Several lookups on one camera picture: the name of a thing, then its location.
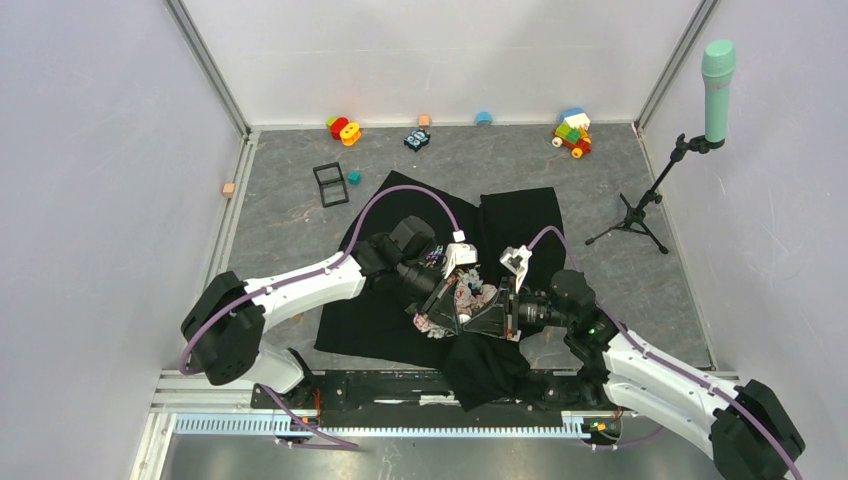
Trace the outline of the black floral t-shirt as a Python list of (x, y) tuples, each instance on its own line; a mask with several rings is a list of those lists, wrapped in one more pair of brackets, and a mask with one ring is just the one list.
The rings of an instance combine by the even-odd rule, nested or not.
[[(447, 213), (427, 196), (429, 186), (391, 171), (380, 188), (401, 186), (367, 214), (359, 239), (390, 232), (401, 220), (416, 216), (440, 241), (448, 240), (452, 224)], [(562, 229), (556, 192), (551, 187), (483, 195), (473, 205), (444, 191), (438, 196), (455, 215), (467, 240), (478, 250), (479, 275), (497, 286), (508, 275), (499, 262), (507, 247), (528, 244), (543, 228)], [(408, 309), (413, 301), (398, 289), (367, 290), (346, 301), (324, 306), (316, 349), (435, 368), (442, 372), (462, 408), (469, 411), (490, 401), (528, 396), (536, 383), (516, 342), (461, 334), (433, 339), (420, 332)]]

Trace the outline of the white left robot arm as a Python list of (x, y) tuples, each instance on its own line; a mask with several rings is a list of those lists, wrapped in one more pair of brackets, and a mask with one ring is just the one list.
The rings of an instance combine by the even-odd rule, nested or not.
[(213, 386), (247, 380), (271, 388), (290, 407), (306, 405), (314, 381), (293, 351), (277, 351), (264, 341), (274, 326), (325, 304), (353, 299), (367, 290), (402, 292), (434, 300), (454, 270), (478, 259), (461, 231), (443, 250), (441, 266), (427, 266), (435, 233), (410, 216), (391, 232), (370, 235), (350, 251), (285, 274), (240, 279), (217, 275), (183, 321), (188, 351), (184, 371), (202, 373)]

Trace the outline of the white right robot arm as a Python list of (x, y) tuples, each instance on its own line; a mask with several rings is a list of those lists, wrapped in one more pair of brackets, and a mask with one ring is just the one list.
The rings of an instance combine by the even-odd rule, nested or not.
[(506, 277), (478, 308), (462, 309), (462, 332), (514, 340), (530, 327), (562, 327), (582, 363), (580, 400), (641, 414), (711, 459), (725, 479), (798, 479), (806, 449), (775, 392), (701, 371), (655, 348), (607, 313), (583, 273), (560, 270), (545, 292), (516, 291)]

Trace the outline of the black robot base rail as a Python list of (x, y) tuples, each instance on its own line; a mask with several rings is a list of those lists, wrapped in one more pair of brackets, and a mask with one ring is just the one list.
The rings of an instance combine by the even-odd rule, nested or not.
[(533, 370), (536, 383), (522, 399), (462, 408), (434, 370), (326, 370), (282, 394), (286, 406), (320, 427), (559, 426), (563, 416), (621, 418), (628, 411), (589, 395), (574, 371)]

